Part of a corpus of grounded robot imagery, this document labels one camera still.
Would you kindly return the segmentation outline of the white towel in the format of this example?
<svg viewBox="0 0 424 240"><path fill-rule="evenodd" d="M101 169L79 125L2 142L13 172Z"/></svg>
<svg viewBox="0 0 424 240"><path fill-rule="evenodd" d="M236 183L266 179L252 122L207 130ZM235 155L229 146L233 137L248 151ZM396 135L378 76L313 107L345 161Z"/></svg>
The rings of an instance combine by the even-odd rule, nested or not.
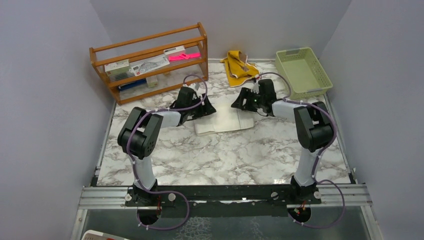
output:
<svg viewBox="0 0 424 240"><path fill-rule="evenodd" d="M233 108L229 102L213 106L215 113L194 121L195 133L198 136L245 130L255 125L253 114L249 111Z"/></svg>

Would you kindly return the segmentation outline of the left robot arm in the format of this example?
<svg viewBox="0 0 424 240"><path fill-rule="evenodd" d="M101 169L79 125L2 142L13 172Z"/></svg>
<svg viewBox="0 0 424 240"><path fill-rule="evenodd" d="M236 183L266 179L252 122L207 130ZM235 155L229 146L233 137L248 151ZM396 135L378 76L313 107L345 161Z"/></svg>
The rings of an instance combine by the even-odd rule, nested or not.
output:
<svg viewBox="0 0 424 240"><path fill-rule="evenodd" d="M153 173L151 154L160 130L178 127L186 121L215 112L208 94L199 94L189 86L181 87L176 100L167 108L150 111L140 107L132 109L117 138L118 145L131 159L134 175L132 201L149 206L157 200L157 179Z"/></svg>

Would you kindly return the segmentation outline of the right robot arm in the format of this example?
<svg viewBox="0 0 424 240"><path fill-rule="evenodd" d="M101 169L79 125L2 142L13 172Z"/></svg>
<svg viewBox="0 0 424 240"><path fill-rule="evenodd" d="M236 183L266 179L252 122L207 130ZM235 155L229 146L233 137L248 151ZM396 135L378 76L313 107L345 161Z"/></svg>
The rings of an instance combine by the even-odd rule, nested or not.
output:
<svg viewBox="0 0 424 240"><path fill-rule="evenodd" d="M290 180L287 196L300 204L314 196L316 174L324 151L334 142L337 133L334 121L322 101L304 103L277 98L271 79L258 80L253 88L243 87L232 108L257 112L291 121L295 124L298 142L302 147L298 167Z"/></svg>

